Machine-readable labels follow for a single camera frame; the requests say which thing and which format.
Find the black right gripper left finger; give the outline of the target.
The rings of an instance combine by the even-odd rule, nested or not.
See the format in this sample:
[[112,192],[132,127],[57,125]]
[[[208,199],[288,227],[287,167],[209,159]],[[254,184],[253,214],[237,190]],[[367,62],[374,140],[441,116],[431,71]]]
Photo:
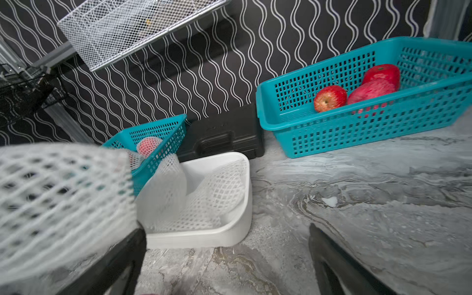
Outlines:
[[60,295],[132,295],[146,253],[146,232],[135,229],[116,244],[78,279],[59,291]]

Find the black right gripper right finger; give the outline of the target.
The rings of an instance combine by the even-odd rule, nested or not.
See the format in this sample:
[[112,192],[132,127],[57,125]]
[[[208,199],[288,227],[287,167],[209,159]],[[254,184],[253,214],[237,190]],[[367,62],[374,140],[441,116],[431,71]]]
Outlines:
[[396,292],[340,247],[315,224],[309,226],[309,250],[322,295],[394,295]]

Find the red apple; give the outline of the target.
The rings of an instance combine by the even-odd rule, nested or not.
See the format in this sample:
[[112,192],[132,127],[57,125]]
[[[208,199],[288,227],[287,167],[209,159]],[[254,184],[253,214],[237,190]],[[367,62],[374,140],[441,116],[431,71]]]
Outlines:
[[375,79],[355,89],[347,99],[347,105],[394,93],[398,87],[385,79]]
[[330,111],[345,106],[347,91],[341,86],[328,86],[319,91],[313,100],[317,113]]

